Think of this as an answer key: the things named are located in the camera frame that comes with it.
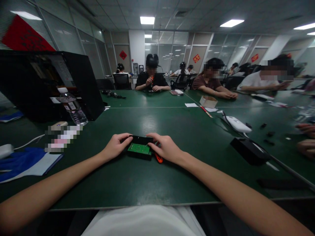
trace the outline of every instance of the ceiling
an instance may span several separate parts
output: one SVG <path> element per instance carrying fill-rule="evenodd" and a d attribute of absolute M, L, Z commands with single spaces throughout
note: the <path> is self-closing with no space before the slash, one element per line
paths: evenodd
<path fill-rule="evenodd" d="M 105 30 L 178 30 L 305 35 L 293 28 L 315 22 L 314 0 L 80 0 Z M 174 17 L 186 11 L 185 17 Z M 140 16 L 154 16 L 141 25 Z M 243 23 L 223 28 L 231 19 Z"/>

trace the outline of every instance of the plastic bottle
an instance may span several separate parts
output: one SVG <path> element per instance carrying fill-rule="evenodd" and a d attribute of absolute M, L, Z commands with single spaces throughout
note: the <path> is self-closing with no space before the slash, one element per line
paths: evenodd
<path fill-rule="evenodd" d="M 89 121 L 81 110 L 75 96 L 69 93 L 67 88 L 58 88 L 58 91 L 60 92 L 60 101 L 63 103 L 67 112 L 69 112 L 73 122 L 77 126 L 86 125 Z"/>

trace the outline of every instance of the computer tower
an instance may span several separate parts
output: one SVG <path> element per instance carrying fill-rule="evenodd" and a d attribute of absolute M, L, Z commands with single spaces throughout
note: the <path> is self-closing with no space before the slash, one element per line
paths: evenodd
<path fill-rule="evenodd" d="M 0 91 L 31 121 L 71 120 L 58 102 L 58 87 L 67 87 L 77 97 L 88 120 L 96 120 L 104 111 L 88 56 L 0 50 Z"/>

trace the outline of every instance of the hand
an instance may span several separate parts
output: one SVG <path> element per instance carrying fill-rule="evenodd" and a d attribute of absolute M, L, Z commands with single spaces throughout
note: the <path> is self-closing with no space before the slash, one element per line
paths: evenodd
<path fill-rule="evenodd" d="M 147 82 L 145 82 L 145 86 L 149 86 L 152 83 L 152 79 L 149 78 L 147 79 Z"/>
<path fill-rule="evenodd" d="M 310 138 L 315 138 L 315 126 L 310 124 L 299 124 L 296 126 L 303 134 L 306 134 Z"/>
<path fill-rule="evenodd" d="M 219 98 L 224 98 L 224 99 L 231 99 L 233 96 L 232 94 L 229 94 L 227 92 L 217 92 L 215 95 Z"/>
<path fill-rule="evenodd" d="M 106 161 L 110 161 L 111 159 L 117 157 L 125 149 L 125 147 L 131 143 L 133 137 L 129 137 L 129 135 L 131 134 L 114 134 L 99 155 Z M 120 141 L 125 138 L 127 139 L 123 143 L 120 143 Z"/>
<path fill-rule="evenodd" d="M 315 159 L 315 140 L 306 139 L 302 142 L 299 142 L 297 145 L 298 150 L 309 159 Z"/>
<path fill-rule="evenodd" d="M 146 136 L 152 137 L 154 142 L 158 141 L 161 144 L 161 147 L 158 147 L 153 143 L 148 143 L 148 146 L 160 157 L 173 163 L 176 163 L 183 157 L 184 152 L 179 149 L 170 136 L 161 136 L 157 133 L 149 133 Z"/>
<path fill-rule="evenodd" d="M 155 85 L 155 86 L 153 86 L 152 90 L 153 90 L 154 92 L 158 92 L 158 91 L 161 91 L 161 90 L 162 90 L 162 87 Z"/>

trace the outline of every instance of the ceiling light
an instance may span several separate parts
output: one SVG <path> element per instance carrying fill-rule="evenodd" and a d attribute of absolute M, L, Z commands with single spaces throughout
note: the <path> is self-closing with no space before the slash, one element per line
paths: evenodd
<path fill-rule="evenodd" d="M 142 25 L 154 25 L 154 19 L 155 17 L 140 16 L 140 22 Z"/>
<path fill-rule="evenodd" d="M 314 27 L 315 27 L 315 23 L 312 23 L 312 24 L 308 24 L 308 25 L 294 28 L 294 30 L 307 30 L 307 29 L 314 28 Z"/>
<path fill-rule="evenodd" d="M 26 19 L 30 19 L 30 20 L 42 20 L 41 18 L 34 16 L 32 14 L 27 13 L 26 11 L 11 11 L 14 14 L 17 14 L 21 17 L 24 17 Z"/>
<path fill-rule="evenodd" d="M 223 25 L 220 25 L 220 27 L 233 27 L 242 22 L 244 22 L 244 20 L 230 20 L 228 22 L 225 22 Z"/>

